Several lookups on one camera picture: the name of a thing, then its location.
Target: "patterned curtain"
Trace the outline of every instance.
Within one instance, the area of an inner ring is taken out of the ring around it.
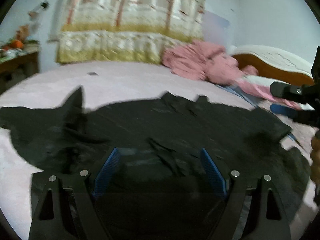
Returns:
[[[70,0],[58,62],[159,64],[165,48],[202,39],[205,0]]]

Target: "silver screw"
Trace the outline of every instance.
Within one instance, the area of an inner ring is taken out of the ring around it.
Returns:
[[[266,181],[270,181],[271,180],[271,177],[269,175],[264,175],[263,178],[266,180]]]
[[[56,179],[57,179],[57,177],[54,176],[54,175],[52,175],[52,176],[50,176],[49,181],[53,182],[53,181],[55,181]]]
[[[240,172],[239,171],[231,171],[231,175],[234,177],[239,177]]]
[[[89,174],[89,171],[86,171],[86,170],[83,170],[83,171],[80,171],[80,176],[81,177],[85,177]]]

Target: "black fabric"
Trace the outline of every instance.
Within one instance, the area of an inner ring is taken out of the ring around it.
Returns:
[[[272,177],[291,221],[309,179],[309,164],[280,140],[290,127],[275,115],[161,98],[114,103],[82,113],[78,89],[57,109],[1,108],[17,152],[32,165],[79,172],[109,146],[121,163],[96,207],[114,239],[204,239],[221,212],[200,165],[200,149],[214,153],[248,178]],[[32,184],[33,209],[42,189]]]

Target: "white wall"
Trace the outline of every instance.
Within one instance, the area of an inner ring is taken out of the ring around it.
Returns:
[[[304,0],[240,0],[235,45],[266,45],[313,63],[320,25]]]
[[[227,30],[227,49],[234,44],[235,31],[238,29],[237,18],[240,8],[239,2],[240,0],[206,0],[205,3],[205,9],[207,11],[217,14],[230,22],[230,26]]]
[[[29,23],[28,11],[33,10],[40,2],[45,0],[16,0],[0,25],[0,41],[7,41],[15,35],[19,26]],[[45,72],[59,64],[55,62],[57,42],[48,43],[51,22],[58,0],[47,0],[49,8],[43,12],[41,26],[35,35],[40,41],[41,53],[39,57],[40,71]]]

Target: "orange fruit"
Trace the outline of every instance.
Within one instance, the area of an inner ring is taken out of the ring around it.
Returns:
[[[22,49],[23,48],[23,43],[19,40],[14,40],[10,44],[11,48],[13,49]]]

